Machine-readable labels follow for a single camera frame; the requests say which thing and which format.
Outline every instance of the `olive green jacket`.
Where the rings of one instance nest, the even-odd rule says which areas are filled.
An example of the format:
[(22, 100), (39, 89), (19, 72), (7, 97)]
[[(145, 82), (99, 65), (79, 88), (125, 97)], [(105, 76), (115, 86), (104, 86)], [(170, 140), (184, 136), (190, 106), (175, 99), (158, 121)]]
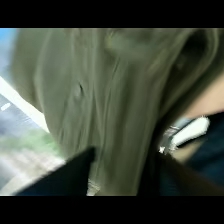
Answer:
[(21, 29), (12, 73), (67, 158), (96, 146), (91, 179), (136, 195), (164, 130), (221, 73), (222, 39), (217, 28)]

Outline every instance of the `dark object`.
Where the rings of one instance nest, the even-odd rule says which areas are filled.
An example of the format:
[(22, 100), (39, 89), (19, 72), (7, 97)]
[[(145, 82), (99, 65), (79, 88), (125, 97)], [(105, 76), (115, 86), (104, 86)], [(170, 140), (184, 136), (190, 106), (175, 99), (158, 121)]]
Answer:
[(95, 149), (89, 148), (16, 196), (86, 196)]

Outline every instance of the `button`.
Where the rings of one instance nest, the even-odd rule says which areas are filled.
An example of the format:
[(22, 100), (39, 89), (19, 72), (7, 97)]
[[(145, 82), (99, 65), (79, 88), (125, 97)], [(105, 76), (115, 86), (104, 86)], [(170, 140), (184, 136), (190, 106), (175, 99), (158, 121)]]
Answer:
[(83, 94), (82, 86), (80, 84), (75, 85), (73, 91), (74, 91), (74, 97), (77, 100), (79, 100), (82, 97), (82, 94)]

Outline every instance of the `person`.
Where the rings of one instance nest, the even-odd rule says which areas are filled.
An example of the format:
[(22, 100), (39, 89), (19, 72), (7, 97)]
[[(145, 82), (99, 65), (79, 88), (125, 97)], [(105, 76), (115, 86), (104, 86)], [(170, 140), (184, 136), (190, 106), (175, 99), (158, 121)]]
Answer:
[(157, 194), (162, 168), (184, 192), (222, 195), (158, 146), (222, 76), (223, 56), (222, 28), (29, 28), (11, 71), (66, 158), (97, 148), (90, 179), (101, 195)]

